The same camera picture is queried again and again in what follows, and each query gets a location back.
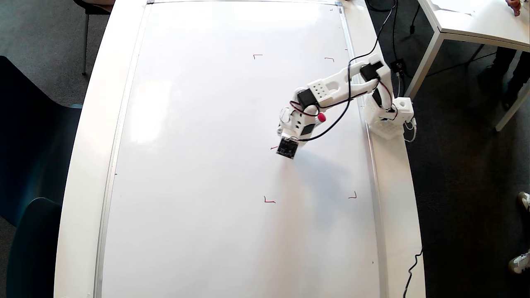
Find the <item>chair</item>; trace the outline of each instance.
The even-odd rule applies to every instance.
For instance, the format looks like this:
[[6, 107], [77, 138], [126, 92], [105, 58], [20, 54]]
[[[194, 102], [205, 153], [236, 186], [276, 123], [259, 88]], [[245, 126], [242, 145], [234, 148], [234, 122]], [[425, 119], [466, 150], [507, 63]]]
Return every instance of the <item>chair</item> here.
[[52, 298], [61, 206], [37, 198], [28, 205], [11, 244], [7, 298]]
[[75, 4], [85, 9], [85, 44], [84, 44], [84, 55], [83, 55], [83, 75], [86, 75], [86, 43], [89, 38], [89, 17], [91, 14], [96, 15], [110, 15], [110, 12], [102, 9], [101, 7], [84, 2], [83, 0], [74, 0]]
[[80, 115], [0, 56], [0, 216], [14, 226], [34, 198], [62, 205]]

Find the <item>gray carpet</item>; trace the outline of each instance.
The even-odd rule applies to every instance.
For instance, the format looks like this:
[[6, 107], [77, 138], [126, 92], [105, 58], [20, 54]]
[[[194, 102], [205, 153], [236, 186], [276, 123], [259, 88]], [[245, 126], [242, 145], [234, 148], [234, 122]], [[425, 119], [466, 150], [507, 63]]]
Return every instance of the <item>gray carpet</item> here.
[[[391, 0], [373, 0], [386, 7]], [[432, 36], [420, 10], [416, 32], [409, 25], [415, 0], [400, 0], [396, 51], [413, 74]], [[384, 13], [371, 12], [379, 28]], [[94, 64], [107, 16], [91, 17], [87, 72]], [[392, 21], [381, 35], [385, 60], [394, 60]], [[53, 100], [82, 103], [88, 79], [81, 75], [84, 13], [69, 0], [3, 0], [0, 55], [8, 57]], [[469, 59], [477, 44], [446, 41], [432, 71]], [[479, 56], [494, 52], [485, 46]], [[417, 140], [408, 145], [418, 203], [428, 298], [529, 297], [528, 274], [508, 273], [507, 262], [528, 249], [528, 213], [517, 206], [529, 191], [529, 103], [500, 133], [498, 98], [483, 93], [476, 76], [493, 57], [428, 77], [414, 101]], [[394, 80], [397, 92], [397, 81]], [[0, 218], [0, 298], [14, 228]]]

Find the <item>white robotic arm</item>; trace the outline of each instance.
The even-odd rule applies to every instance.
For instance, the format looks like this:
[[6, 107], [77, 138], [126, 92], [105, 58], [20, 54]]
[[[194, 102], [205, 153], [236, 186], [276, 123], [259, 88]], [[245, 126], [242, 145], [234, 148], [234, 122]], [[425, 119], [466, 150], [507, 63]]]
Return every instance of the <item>white robotic arm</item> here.
[[[357, 74], [364, 83], [350, 84], [348, 78]], [[281, 140], [277, 153], [294, 158], [299, 146], [319, 137], [311, 136], [314, 128], [326, 120], [323, 112], [364, 94], [370, 94], [364, 109], [370, 129], [387, 139], [403, 134], [403, 122], [410, 122], [414, 116], [412, 104], [410, 98], [394, 99], [387, 86], [392, 86], [390, 69], [378, 55], [372, 55], [368, 64], [355, 63], [349, 72], [346, 67], [296, 89], [290, 106], [280, 113], [277, 133]]]

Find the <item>white table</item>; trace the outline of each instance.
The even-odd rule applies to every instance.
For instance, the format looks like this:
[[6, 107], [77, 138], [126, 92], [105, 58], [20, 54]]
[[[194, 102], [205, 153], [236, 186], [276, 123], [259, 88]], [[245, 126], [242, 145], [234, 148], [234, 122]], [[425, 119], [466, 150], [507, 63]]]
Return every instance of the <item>white table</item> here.
[[[93, 297], [96, 255], [101, 244], [105, 190], [117, 156], [113, 144], [123, 123], [122, 100], [130, 90], [127, 80], [145, 2], [118, 0], [110, 17], [96, 60], [70, 163], [57, 249], [55, 297]], [[344, 2], [355, 52], [368, 52], [375, 32], [363, 1]], [[408, 279], [407, 269], [421, 248], [416, 200], [402, 139], [371, 137], [378, 175], [379, 213], [384, 231], [387, 293], [400, 297]], [[415, 267], [408, 297], [425, 296], [422, 258]]]
[[[530, 29], [528, 3], [523, 3], [520, 16], [515, 17], [513, 10], [505, 0], [486, 0], [474, 14], [441, 10], [430, 0], [418, 0], [429, 20], [434, 34], [418, 70], [405, 93], [414, 98], [425, 79], [442, 42], [448, 40], [468, 41], [530, 51]], [[500, 131], [515, 114], [517, 109], [529, 96], [528, 84], [520, 91], [520, 97], [497, 123], [495, 129]]]

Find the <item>paper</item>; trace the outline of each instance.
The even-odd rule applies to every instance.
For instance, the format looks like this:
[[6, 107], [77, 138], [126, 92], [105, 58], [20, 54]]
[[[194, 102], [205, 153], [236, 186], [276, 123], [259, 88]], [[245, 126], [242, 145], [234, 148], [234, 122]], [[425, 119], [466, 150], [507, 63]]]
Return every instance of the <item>paper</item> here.
[[471, 15], [475, 12], [477, 8], [479, 8], [480, 5], [484, 5], [484, 2], [487, 1], [431, 0], [431, 2], [442, 10], [461, 12]]

